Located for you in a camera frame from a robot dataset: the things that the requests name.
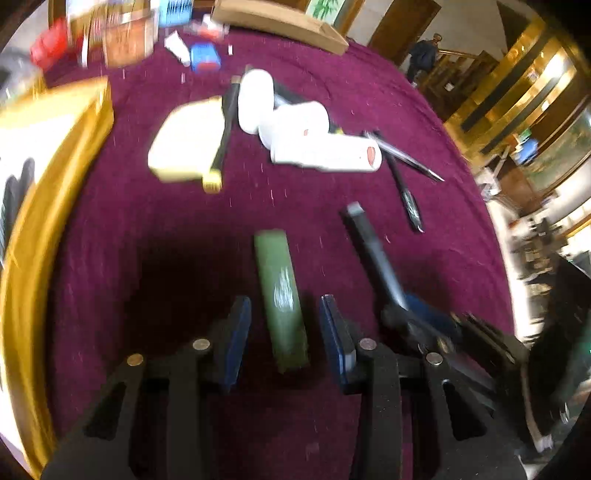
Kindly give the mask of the purple velvet tablecloth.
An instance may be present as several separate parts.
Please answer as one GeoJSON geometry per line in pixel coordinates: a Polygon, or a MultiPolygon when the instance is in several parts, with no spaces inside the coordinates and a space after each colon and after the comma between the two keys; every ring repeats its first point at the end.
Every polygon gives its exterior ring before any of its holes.
{"type": "Polygon", "coordinates": [[[133,353],[174,351],[252,301],[238,382],[221,415],[224,479],[345,479],[359,401],[325,368],[318,299],[331,294],[363,332],[377,294],[342,222],[360,203],[405,290],[436,308],[513,327],[497,235],[464,159],[437,115],[394,65],[352,44],[332,55],[233,30],[221,67],[195,73],[156,49],[128,68],[64,60],[51,86],[104,76],[114,124],[62,234],[47,295],[48,404],[58,436],[133,353]],[[147,153],[176,107],[219,95],[246,67],[327,108],[349,134],[379,131],[440,175],[404,168],[424,232],[414,232],[389,169],[329,173],[276,165],[259,138],[232,131],[221,192],[164,183],[147,153]]]}

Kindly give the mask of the yellow cartoon tin case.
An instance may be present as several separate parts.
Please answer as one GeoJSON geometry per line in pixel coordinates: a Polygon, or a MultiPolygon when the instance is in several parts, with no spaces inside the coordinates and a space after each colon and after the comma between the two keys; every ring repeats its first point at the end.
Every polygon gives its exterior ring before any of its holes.
{"type": "Polygon", "coordinates": [[[165,183],[200,179],[212,167],[223,132],[221,96],[181,105],[158,130],[148,168],[165,183]]]}

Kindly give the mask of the red plastic bag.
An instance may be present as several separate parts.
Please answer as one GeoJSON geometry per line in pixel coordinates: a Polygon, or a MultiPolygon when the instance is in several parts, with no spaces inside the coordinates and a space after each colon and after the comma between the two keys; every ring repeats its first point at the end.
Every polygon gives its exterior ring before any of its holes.
{"type": "Polygon", "coordinates": [[[30,47],[30,60],[35,66],[47,71],[69,50],[68,22],[65,17],[62,17],[33,42],[30,47]]]}

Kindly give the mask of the clear jar orange label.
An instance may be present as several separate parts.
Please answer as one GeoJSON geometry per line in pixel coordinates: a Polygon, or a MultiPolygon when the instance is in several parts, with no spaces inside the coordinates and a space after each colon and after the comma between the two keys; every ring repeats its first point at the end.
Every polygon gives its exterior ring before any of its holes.
{"type": "Polygon", "coordinates": [[[107,68],[133,65],[153,53],[157,36],[154,12],[134,10],[111,16],[103,30],[103,57],[107,68]]]}

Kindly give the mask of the long black marker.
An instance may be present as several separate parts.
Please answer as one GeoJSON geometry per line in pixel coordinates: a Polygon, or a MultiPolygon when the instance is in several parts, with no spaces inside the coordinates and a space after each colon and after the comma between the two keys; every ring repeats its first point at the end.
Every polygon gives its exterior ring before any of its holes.
{"type": "Polygon", "coordinates": [[[356,253],[362,260],[363,267],[366,268],[370,279],[376,283],[384,299],[390,304],[409,311],[410,306],[405,291],[365,209],[359,202],[349,203],[342,213],[342,219],[356,248],[356,253]]]}

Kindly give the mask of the white pill bottle red label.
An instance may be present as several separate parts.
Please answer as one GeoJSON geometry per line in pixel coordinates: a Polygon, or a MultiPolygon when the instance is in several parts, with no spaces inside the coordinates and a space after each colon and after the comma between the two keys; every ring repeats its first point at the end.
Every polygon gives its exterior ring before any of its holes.
{"type": "Polygon", "coordinates": [[[274,164],[360,173],[376,172],[383,163],[382,151],[375,140],[331,133],[279,140],[271,147],[270,159],[274,164]]]}

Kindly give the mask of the silver black pen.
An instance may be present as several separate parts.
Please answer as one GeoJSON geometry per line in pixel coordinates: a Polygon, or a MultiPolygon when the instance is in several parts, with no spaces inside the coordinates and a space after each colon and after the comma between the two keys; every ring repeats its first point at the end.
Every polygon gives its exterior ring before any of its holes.
{"type": "Polygon", "coordinates": [[[417,170],[418,172],[422,173],[423,175],[426,175],[428,178],[430,178],[434,181],[437,181],[437,182],[441,182],[441,183],[445,182],[445,179],[441,175],[436,173],[434,170],[430,169],[429,167],[422,164],[421,162],[419,162],[418,160],[416,160],[414,157],[410,156],[409,154],[398,149],[394,145],[379,138],[375,133],[371,133],[369,131],[363,131],[363,136],[365,136],[371,140],[374,140],[383,151],[392,155],[394,158],[401,160],[403,163],[405,163],[406,165],[410,166],[411,168],[417,170]]]}

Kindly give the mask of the person in dark jacket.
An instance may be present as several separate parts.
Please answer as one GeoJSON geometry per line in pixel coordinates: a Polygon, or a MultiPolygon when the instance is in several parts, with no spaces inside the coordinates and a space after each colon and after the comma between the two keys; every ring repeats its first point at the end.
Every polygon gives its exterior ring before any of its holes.
{"type": "Polygon", "coordinates": [[[435,33],[432,39],[421,40],[413,46],[409,52],[410,62],[406,74],[406,78],[411,84],[415,84],[416,78],[421,72],[429,73],[434,68],[439,44],[442,40],[443,36],[435,33]]]}

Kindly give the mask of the white ointment tube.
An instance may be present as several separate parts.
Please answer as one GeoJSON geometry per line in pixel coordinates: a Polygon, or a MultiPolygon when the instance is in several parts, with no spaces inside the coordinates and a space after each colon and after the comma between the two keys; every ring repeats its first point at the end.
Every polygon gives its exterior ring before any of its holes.
{"type": "Polygon", "coordinates": [[[177,31],[172,32],[165,37],[163,42],[164,48],[168,50],[184,67],[189,67],[191,64],[190,52],[183,39],[179,36],[177,31]]]}

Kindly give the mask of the blue battery pack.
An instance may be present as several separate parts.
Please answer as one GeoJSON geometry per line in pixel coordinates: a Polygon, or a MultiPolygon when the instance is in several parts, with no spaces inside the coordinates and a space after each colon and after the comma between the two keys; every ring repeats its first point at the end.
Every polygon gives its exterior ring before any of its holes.
{"type": "Polygon", "coordinates": [[[221,57],[212,43],[193,44],[189,53],[190,67],[195,73],[217,71],[221,67],[221,57]]]}

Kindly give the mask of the brown wooden door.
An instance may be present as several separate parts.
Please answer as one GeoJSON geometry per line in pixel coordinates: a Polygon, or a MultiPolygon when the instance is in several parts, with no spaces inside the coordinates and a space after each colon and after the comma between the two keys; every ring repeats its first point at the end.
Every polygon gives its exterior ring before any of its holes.
{"type": "Polygon", "coordinates": [[[440,10],[434,0],[394,0],[370,37],[369,48],[401,66],[440,10]]]}

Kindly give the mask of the gold tray box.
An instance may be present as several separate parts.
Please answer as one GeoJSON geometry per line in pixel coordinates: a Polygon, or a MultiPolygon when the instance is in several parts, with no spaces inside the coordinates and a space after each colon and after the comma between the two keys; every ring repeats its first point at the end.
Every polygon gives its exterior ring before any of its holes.
{"type": "Polygon", "coordinates": [[[31,157],[1,277],[1,379],[23,454],[39,478],[57,439],[45,381],[45,313],[57,249],[87,171],[114,123],[111,88],[96,77],[21,99],[1,112],[1,145],[31,157]]]}

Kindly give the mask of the clear black gel pen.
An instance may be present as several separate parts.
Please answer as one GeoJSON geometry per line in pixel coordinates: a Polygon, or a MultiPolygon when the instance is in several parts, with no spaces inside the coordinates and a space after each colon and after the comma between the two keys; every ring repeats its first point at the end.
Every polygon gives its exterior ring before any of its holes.
{"type": "Polygon", "coordinates": [[[394,177],[394,182],[396,182],[397,187],[399,189],[401,201],[406,211],[407,218],[411,228],[417,233],[423,233],[424,226],[420,209],[418,207],[417,202],[415,201],[415,197],[413,196],[412,192],[410,191],[406,182],[404,181],[404,178],[398,167],[397,158],[393,154],[384,150],[384,148],[381,148],[381,151],[383,153],[383,157],[388,162],[389,168],[394,177]]]}

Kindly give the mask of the green lighter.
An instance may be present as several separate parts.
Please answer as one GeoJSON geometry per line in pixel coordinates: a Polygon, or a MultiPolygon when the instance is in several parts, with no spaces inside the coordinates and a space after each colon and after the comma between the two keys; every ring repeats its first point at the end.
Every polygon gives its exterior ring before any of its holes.
{"type": "Polygon", "coordinates": [[[287,234],[283,230],[259,231],[253,244],[277,370],[285,373],[304,368],[308,365],[308,337],[287,234]]]}

